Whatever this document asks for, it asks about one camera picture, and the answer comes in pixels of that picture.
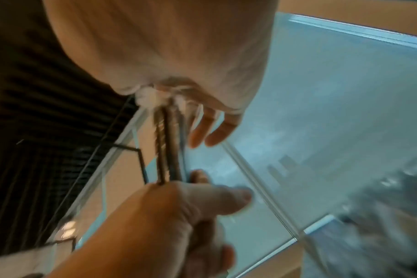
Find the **hand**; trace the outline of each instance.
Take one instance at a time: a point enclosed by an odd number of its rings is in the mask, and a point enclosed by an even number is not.
[[[247,188],[212,186],[202,171],[197,184],[149,184],[118,207],[97,232],[49,278],[210,278],[235,263],[216,221],[243,209]]]
[[[240,124],[263,78],[278,2],[44,0],[67,55],[118,93],[190,85],[181,93],[203,105],[191,147],[216,145]]]

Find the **dark slatted ceiling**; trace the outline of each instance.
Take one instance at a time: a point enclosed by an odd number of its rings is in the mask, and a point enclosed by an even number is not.
[[[0,30],[0,256],[48,239],[137,110],[73,65],[40,1],[25,2],[23,39]]]

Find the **blurred metallic object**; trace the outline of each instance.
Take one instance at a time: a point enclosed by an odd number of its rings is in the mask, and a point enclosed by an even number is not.
[[[185,149],[188,136],[184,114],[174,97],[167,97],[154,108],[155,152],[157,156],[157,183],[188,181]]]

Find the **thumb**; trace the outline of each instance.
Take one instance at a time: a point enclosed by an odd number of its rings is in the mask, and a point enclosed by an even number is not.
[[[217,215],[236,213],[248,205],[253,192],[247,187],[231,188],[227,186],[186,187],[188,202],[199,211],[197,221],[213,219]]]

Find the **glass panel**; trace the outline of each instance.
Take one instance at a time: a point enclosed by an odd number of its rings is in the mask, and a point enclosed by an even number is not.
[[[215,184],[249,186],[247,179],[222,147],[201,146],[189,152],[194,169],[204,169]],[[237,275],[262,257],[287,242],[291,237],[276,216],[256,194],[254,203],[234,216],[221,217],[227,241],[237,251],[237,264],[229,276]]]
[[[417,50],[278,15],[263,84],[229,140],[304,228],[417,156]]]

